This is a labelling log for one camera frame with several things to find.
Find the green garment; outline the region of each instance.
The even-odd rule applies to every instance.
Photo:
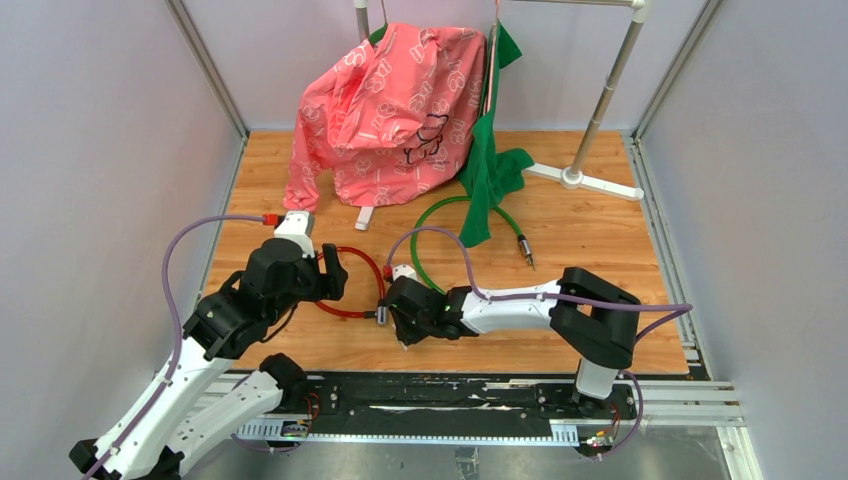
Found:
[[[495,47],[492,48],[490,36],[489,54],[495,55],[496,65],[493,72],[488,72],[489,75],[494,75],[492,104],[489,111],[481,116],[471,129],[474,143],[471,145],[465,168],[459,172],[459,181],[471,197],[471,206],[468,207],[468,215],[459,235],[466,247],[475,247],[491,238],[489,210],[501,203],[507,193],[524,188],[521,171],[534,163],[530,154],[521,148],[496,153],[495,106],[498,99],[498,77],[500,69],[521,56],[521,50],[500,22]],[[484,80],[484,85],[488,87],[488,77]],[[483,91],[481,103],[485,103],[486,94],[487,88]]]

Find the gray floor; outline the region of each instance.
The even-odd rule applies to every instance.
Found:
[[[714,428],[650,427],[600,464],[576,462],[556,447],[305,444],[268,456],[226,442],[203,459],[187,480],[230,479],[458,479],[609,480],[729,479]]]

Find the wooden surface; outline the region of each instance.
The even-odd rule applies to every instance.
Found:
[[[522,147],[539,163],[565,166],[573,158],[581,133],[499,132],[499,150]],[[230,213],[258,215],[283,212],[288,180],[291,134],[255,132],[250,136],[230,202]],[[633,185],[618,133],[598,135],[585,172],[605,180]],[[313,241],[364,250],[383,265],[392,243],[439,199],[464,195],[450,182],[407,205],[378,208],[367,232],[354,230],[358,208],[341,204],[333,193],[332,176],[318,178],[321,199],[315,212]],[[560,278],[568,266],[581,266],[639,297],[643,303],[666,303],[665,288],[638,202],[628,202],[586,190],[565,190],[558,183],[526,176],[523,190],[501,204],[520,224],[534,251],[536,271],[518,253],[515,234],[495,213],[493,238],[471,250],[475,276],[487,288],[536,285]],[[428,221],[458,232],[467,204],[455,203]],[[227,222],[222,229],[207,293],[218,288],[233,270],[243,269],[250,252],[271,236],[269,227]],[[408,244],[395,264],[411,263]],[[431,278],[443,288],[467,285],[462,256],[447,237],[425,232],[419,254]],[[350,273],[345,298],[350,310],[372,309],[377,302],[373,273],[353,255],[341,254]],[[658,318],[643,314],[642,326]],[[305,370],[438,371],[438,372],[573,372],[579,355],[548,331],[501,331],[477,338],[448,341],[428,338],[404,351],[391,326],[374,320],[343,319],[302,303],[291,324],[267,344],[254,345],[237,363],[255,368],[266,356],[285,352]],[[636,348],[632,370],[654,373],[688,372],[677,330],[666,325]]]

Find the pink garment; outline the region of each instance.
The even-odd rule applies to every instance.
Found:
[[[314,211],[315,175],[342,203],[406,203],[464,165],[483,90],[486,39],[469,28],[390,24],[310,85],[295,126],[286,208]]]

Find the white pipe connector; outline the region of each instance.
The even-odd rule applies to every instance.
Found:
[[[648,14],[651,13],[652,0],[633,0],[630,8],[633,9],[633,22],[645,23],[648,19]]]

